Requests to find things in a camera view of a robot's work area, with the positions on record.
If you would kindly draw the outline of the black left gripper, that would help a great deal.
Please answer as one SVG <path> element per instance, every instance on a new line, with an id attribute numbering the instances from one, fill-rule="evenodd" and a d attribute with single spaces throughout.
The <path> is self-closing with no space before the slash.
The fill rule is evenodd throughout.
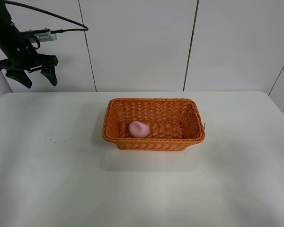
<path id="1" fill-rule="evenodd" d="M 0 70 L 6 69 L 6 77 L 31 88 L 32 81 L 23 70 L 42 66 L 41 74 L 56 86 L 58 81 L 55 55 L 38 54 L 32 44 L 11 24 L 0 23 L 0 49 L 7 59 L 0 60 Z"/>

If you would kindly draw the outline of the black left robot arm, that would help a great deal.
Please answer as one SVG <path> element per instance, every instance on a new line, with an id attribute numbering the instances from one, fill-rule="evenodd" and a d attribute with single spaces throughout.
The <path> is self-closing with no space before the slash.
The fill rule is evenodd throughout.
<path id="1" fill-rule="evenodd" d="M 39 70 L 53 86 L 56 86 L 57 57 L 37 53 L 36 47 L 30 42 L 31 38 L 36 39 L 32 33 L 24 35 L 15 27 L 5 3 L 0 1 L 0 49 L 7 57 L 0 60 L 0 71 L 5 70 L 7 78 L 31 88 L 32 81 L 25 72 Z"/>

